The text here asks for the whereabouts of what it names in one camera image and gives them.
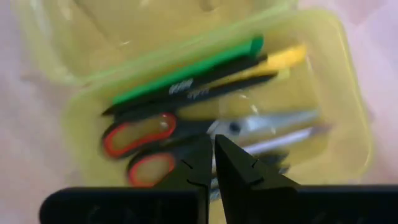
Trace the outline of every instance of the green pen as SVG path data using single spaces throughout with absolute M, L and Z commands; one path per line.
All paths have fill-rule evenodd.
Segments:
M 261 51 L 263 45 L 264 45 L 263 38 L 256 37 L 249 42 L 233 47 L 232 49 L 228 49 L 213 57 L 204 59 L 198 63 L 181 68 L 175 72 L 165 75 L 165 77 L 162 77 L 157 81 L 152 82 L 148 85 L 139 86 L 125 94 L 119 95 L 113 99 L 113 103 L 114 104 L 124 103 L 127 100 L 136 98 L 146 93 L 150 93 L 154 90 L 165 87 L 167 85 L 171 85 L 185 78 L 195 77 L 211 69 L 217 64 L 226 62 L 228 60 L 231 60 L 239 56 L 243 55 L 256 56 Z

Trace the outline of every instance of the silver blade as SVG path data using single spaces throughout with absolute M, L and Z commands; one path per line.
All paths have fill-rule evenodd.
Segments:
M 298 125 L 316 120 L 318 110 L 296 111 L 290 113 L 277 113 L 267 115 L 247 116 L 243 119 L 222 120 L 211 132 L 214 139 L 216 134 L 224 134 L 235 141 L 237 138 L 248 137 L 253 134 L 261 134 L 276 131 L 280 128 Z

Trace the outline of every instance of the black pen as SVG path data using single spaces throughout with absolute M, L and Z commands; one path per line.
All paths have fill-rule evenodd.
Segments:
M 169 101 L 173 99 L 175 95 L 182 94 L 183 92 L 196 89 L 199 86 L 227 77 L 228 75 L 255 67 L 266 60 L 266 58 L 266 56 L 256 58 L 247 55 L 237 57 L 228 62 L 214 66 L 202 75 L 180 80 L 177 83 L 165 86 L 151 93 L 130 99 L 124 103 L 113 105 L 104 111 L 102 115 L 120 114 L 140 106 Z
M 261 75 L 258 77 L 252 77 L 245 80 L 238 80 L 224 85 L 212 87 L 212 88 L 202 88 L 198 90 L 189 91 L 180 95 L 175 95 L 171 97 L 168 101 L 156 102 L 151 105 L 131 108 L 125 113 L 118 114 L 115 117 L 115 123 L 118 121 L 123 122 L 133 122 L 140 119 L 146 119 L 153 115 L 157 115 L 163 112 L 170 112 L 180 109 L 181 107 L 188 106 L 201 101 L 209 100 L 217 96 L 225 95 L 231 93 L 232 91 L 248 88 L 253 85 L 268 82 L 269 80 L 276 77 L 275 75 Z

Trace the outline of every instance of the yellow pen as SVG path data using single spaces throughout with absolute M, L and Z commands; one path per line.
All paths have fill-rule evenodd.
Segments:
M 214 87 L 261 75 L 274 75 L 280 70 L 285 70 L 303 62 L 306 54 L 307 48 L 303 44 L 289 47 L 273 54 L 269 54 L 267 60 L 256 67 L 249 68 L 228 77 L 220 78 L 219 80 L 207 84 L 206 87 Z

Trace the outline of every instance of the pink surface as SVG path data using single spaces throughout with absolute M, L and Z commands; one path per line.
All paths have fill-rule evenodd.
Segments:
M 376 140 L 363 183 L 398 183 L 398 16 L 396 0 L 301 0 L 343 21 Z M 65 154 L 58 117 L 72 90 L 49 84 L 33 69 L 8 1 L 0 1 L 0 222 L 38 223 L 51 192 L 79 183 Z

